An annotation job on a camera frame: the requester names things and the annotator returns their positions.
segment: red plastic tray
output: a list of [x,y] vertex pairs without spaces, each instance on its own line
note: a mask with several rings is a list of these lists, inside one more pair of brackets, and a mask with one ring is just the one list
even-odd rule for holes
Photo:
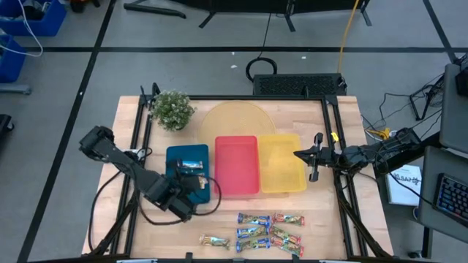
[[260,190],[257,138],[219,136],[214,144],[214,178],[222,195],[257,194]]

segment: plastic bin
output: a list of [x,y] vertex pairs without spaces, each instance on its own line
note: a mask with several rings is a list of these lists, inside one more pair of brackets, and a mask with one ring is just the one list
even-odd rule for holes
[[293,154],[301,149],[297,134],[260,135],[258,145],[263,193],[306,190],[304,165]]
[[[22,48],[13,38],[9,35],[0,35],[1,45],[19,52],[25,53]],[[0,58],[0,83],[15,82],[20,76],[21,68],[24,64],[25,55],[13,53],[8,50],[0,48],[2,52]]]
[[[43,4],[48,0],[37,0]],[[36,36],[52,37],[57,35],[61,24],[64,22],[67,11],[60,4],[59,0],[51,0],[42,20],[28,20],[31,30]],[[21,14],[18,0],[1,0],[0,15],[6,17],[15,17]],[[31,36],[26,29],[23,20],[0,20],[0,28],[7,34],[13,36]]]
[[[169,147],[166,150],[166,163],[172,160],[182,159],[186,161],[202,161],[203,169],[194,169],[194,173],[204,173],[205,178],[210,176],[210,163],[208,161],[207,145],[181,145]],[[174,176],[174,170],[166,166],[166,175]],[[190,201],[195,204],[205,204],[210,202],[210,180],[207,179],[204,189],[197,190],[189,195]]]
[[215,139],[214,177],[223,197],[258,194],[260,178],[255,136],[219,136]]

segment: wooden tabletop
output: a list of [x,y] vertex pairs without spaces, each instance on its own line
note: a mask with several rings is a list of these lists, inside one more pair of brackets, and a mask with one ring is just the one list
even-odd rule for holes
[[[220,102],[192,101],[192,104],[197,107],[197,112],[182,131],[167,132],[154,123],[149,141],[149,147],[154,152],[147,158],[146,169],[163,173],[165,172],[167,147],[197,144],[197,130],[201,121],[208,111]],[[120,149],[126,149],[130,146],[137,103],[137,96],[122,96],[118,103],[113,132],[116,145]],[[299,134],[303,149],[312,146],[314,135],[317,132],[325,133],[320,102],[253,101],[253,103],[263,108],[271,116],[278,134]],[[357,99],[353,96],[339,97],[339,108],[347,144],[366,144]],[[328,111],[331,116],[332,129],[335,131],[336,126],[331,106],[329,106]],[[146,118],[147,115],[144,114],[138,138],[139,147],[143,141]],[[213,176],[213,170],[213,162],[211,162],[211,176]],[[105,164],[102,168],[99,187],[115,172],[116,168],[112,164]],[[365,168],[363,172],[374,176],[370,166]],[[92,235],[94,246],[107,234],[116,219],[123,178],[121,176],[114,180],[105,188],[97,201]],[[393,254],[377,184],[370,178],[359,175],[355,176],[354,181],[362,222],[383,249]],[[217,200],[212,199],[209,204],[200,205],[198,211],[209,211],[214,208],[216,202]],[[164,222],[177,219],[171,212],[162,212],[146,200],[143,200],[143,209],[153,221]],[[248,250],[237,254],[235,252],[235,230],[240,226],[245,226],[237,224],[236,219],[239,212],[259,216],[273,215],[274,213],[305,216],[306,225],[304,227],[281,225],[281,228],[291,234],[301,235],[302,244],[305,247],[303,259],[346,259],[332,171],[325,167],[320,167],[319,181],[316,183],[308,182],[307,190],[303,192],[262,195],[256,199],[223,199],[221,206],[214,214],[202,217],[195,216],[185,224],[153,226],[138,213],[131,256],[133,258],[184,258],[186,252],[192,252],[196,259],[291,258],[290,254],[278,248]],[[351,221],[349,223],[354,253],[359,254],[355,229]],[[198,241],[200,234],[230,238],[231,248],[227,251],[219,247],[201,246]],[[124,250],[126,235],[127,225],[121,230],[119,252]],[[88,245],[85,242],[83,253],[88,251]]]

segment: potted plant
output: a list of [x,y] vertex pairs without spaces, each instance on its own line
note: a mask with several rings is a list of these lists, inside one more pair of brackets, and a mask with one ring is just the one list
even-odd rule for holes
[[151,108],[152,119],[169,132],[182,130],[194,113],[189,97],[178,91],[163,91],[156,95]]

